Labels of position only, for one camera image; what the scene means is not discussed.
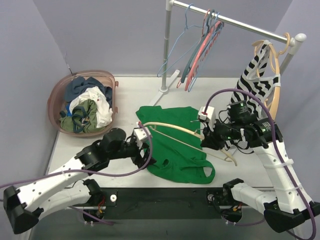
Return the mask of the cream yellow hanger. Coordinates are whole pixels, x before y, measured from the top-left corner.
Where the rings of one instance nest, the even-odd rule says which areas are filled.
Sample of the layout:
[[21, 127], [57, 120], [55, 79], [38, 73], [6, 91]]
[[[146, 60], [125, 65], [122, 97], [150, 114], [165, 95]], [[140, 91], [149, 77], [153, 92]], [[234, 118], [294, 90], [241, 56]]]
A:
[[230, 154], [228, 151], [224, 150], [224, 149], [220, 149], [219, 150], [221, 153], [223, 153], [225, 155], [225, 158], [222, 158], [222, 157], [219, 157], [219, 156], [214, 155], [212, 153], [205, 152], [205, 151], [203, 151], [203, 150], [201, 150], [201, 149], [199, 149], [197, 147], [191, 146], [190, 144], [187, 144], [187, 143], [185, 143], [185, 142], [183, 142], [181, 140], [178, 140], [178, 139], [176, 139], [174, 137], [171, 137], [171, 136], [169, 136], [167, 134], [164, 134], [163, 132], [160, 132], [160, 131], [157, 130], [157, 126], [166, 127], [166, 128], [170, 128], [170, 129], [176, 129], [178, 131], [181, 131], [181, 132], [187, 133], [187, 134], [189, 134], [189, 135], [191, 135], [193, 137], [196, 137], [196, 138], [198, 138], [200, 140], [204, 140], [205, 137], [200, 135], [200, 134], [198, 134], [196, 131], [191, 131], [189, 129], [186, 129], [186, 128], [178, 126], [178, 125], [173, 125], [173, 124], [163, 123], [163, 122], [147, 122], [147, 123], [144, 123], [143, 125], [145, 127], [150, 126], [150, 128], [153, 131], [155, 131], [155, 132], [157, 132], [157, 133], [159, 133], [159, 134], [161, 134], [161, 135], [163, 135], [165, 137], [168, 137], [168, 138], [170, 138], [172, 140], [175, 140], [176, 142], [179, 142], [179, 143], [181, 143], [183, 145], [186, 145], [187, 147], [190, 147], [190, 148], [195, 149], [197, 151], [206, 153], [207, 155], [210, 155], [212, 157], [218, 158], [218, 159], [223, 160], [223, 161], [228, 162], [228, 163], [233, 162], [233, 164], [236, 167], [238, 166], [238, 163], [237, 163], [236, 159], [234, 158], [234, 156], [232, 154]]

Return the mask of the green tank top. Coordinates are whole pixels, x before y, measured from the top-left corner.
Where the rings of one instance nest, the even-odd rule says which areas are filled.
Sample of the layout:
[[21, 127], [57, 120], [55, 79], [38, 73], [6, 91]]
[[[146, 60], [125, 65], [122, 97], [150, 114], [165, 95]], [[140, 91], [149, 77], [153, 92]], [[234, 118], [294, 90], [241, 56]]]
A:
[[[200, 129], [198, 110], [191, 107], [162, 108], [141, 106], [136, 115], [142, 124], [157, 122], [179, 126], [190, 131]], [[151, 129], [156, 163], [147, 167], [153, 175], [176, 183], [210, 184], [216, 175], [207, 154], [201, 151], [201, 140], [186, 132], [165, 126]]]

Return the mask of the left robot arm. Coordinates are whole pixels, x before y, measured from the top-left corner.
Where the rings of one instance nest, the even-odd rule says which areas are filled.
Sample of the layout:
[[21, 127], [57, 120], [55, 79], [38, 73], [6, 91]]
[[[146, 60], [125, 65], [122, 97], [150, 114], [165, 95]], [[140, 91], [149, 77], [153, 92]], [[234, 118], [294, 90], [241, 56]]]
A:
[[134, 128], [130, 136], [121, 128], [112, 128], [52, 173], [2, 185], [3, 208], [13, 233], [27, 232], [44, 217], [65, 208], [97, 205], [104, 194], [90, 176], [101, 175], [111, 160], [126, 158], [141, 171], [153, 163], [152, 153], [152, 135], [146, 127]]

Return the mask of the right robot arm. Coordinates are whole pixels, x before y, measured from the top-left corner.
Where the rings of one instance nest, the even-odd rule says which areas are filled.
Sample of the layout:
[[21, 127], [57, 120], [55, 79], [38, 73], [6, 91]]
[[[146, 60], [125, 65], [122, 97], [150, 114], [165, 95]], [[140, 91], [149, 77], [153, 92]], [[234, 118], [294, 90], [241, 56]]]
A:
[[201, 147], [221, 150], [226, 142], [247, 142], [260, 159], [275, 193], [264, 193], [236, 178], [225, 183], [221, 197], [227, 204], [243, 203], [264, 215], [268, 225], [277, 233], [293, 229], [320, 214], [320, 204], [312, 201], [303, 189], [288, 158], [283, 137], [278, 128], [272, 140], [272, 128], [267, 118], [258, 119], [250, 113], [245, 101], [227, 106], [229, 122], [216, 119], [214, 107], [201, 107], [197, 118], [206, 124]]

